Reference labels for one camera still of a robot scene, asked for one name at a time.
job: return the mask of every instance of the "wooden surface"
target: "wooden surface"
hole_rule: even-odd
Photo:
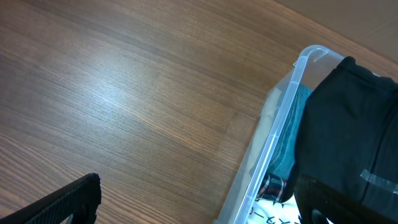
[[[398,71],[269,0],[1,1],[0,217],[96,172],[97,223],[211,223],[312,44]]]

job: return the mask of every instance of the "wooden table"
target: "wooden table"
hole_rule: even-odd
[[[302,49],[398,71],[271,0],[3,0],[0,32],[0,217],[96,172],[97,223],[211,223]]]

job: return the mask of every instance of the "folded black garment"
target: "folded black garment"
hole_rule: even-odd
[[[346,57],[306,102],[295,161],[284,198],[305,174],[398,221],[398,84]]]

